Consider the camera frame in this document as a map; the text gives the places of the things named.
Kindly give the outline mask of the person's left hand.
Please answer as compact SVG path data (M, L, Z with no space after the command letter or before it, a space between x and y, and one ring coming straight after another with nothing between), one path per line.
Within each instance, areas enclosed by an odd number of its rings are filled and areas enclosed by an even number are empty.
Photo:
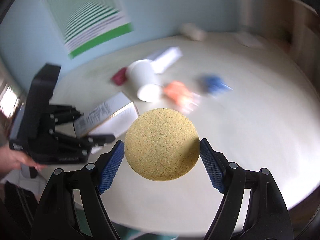
M38 164L24 152L11 150L9 145L6 144L0 148L0 174L1 179L6 177L12 170L19 170L21 165L24 164L28 167L33 167L40 171L46 165Z

